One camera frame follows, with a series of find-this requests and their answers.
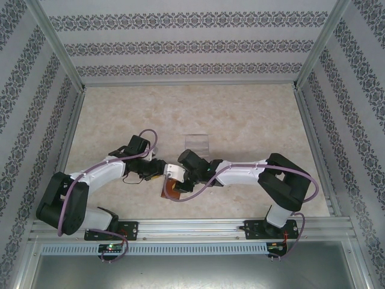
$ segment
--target orange object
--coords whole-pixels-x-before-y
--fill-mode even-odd
[[[178,199],[180,198],[180,193],[178,193],[177,191],[174,191],[174,187],[175,187],[175,183],[176,183],[176,179],[168,179],[167,180],[167,183],[166,183],[166,189],[167,189],[167,193],[170,197],[174,198],[174,199]],[[164,190],[162,189],[162,194],[161,194],[161,197],[163,198],[167,198],[166,197],[166,194],[164,193]]]

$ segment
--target beige marble surface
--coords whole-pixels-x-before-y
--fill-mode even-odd
[[[168,163],[177,164],[185,134],[208,134],[211,159],[258,161],[278,152],[318,180],[290,84],[88,89],[66,172],[103,160],[145,128],[158,132],[157,157]],[[153,140],[151,133],[144,136]],[[137,180],[134,174],[127,179]],[[88,203],[127,219],[264,217],[273,203],[261,187],[250,185],[208,188],[191,201],[174,203],[160,197],[162,183],[163,178],[140,185],[115,180]],[[311,185],[308,195],[313,190]],[[329,216],[323,193],[302,212]]]

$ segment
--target transparent acrylic piece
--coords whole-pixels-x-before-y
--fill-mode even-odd
[[[201,158],[208,160],[210,157],[209,136],[207,134],[187,134],[185,149],[190,149]]]

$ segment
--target gray metal panel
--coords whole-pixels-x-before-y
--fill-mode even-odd
[[[340,242],[300,243],[286,260],[265,256],[42,256],[33,288],[354,288]]]

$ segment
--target patterned wallpaper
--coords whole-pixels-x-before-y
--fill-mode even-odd
[[[375,288],[385,287],[383,5],[350,3],[303,87],[339,205],[352,218]]]
[[[86,84],[293,81],[336,0],[305,2],[41,1]]]
[[[25,3],[2,0],[0,11],[0,288],[7,288],[78,92]]]

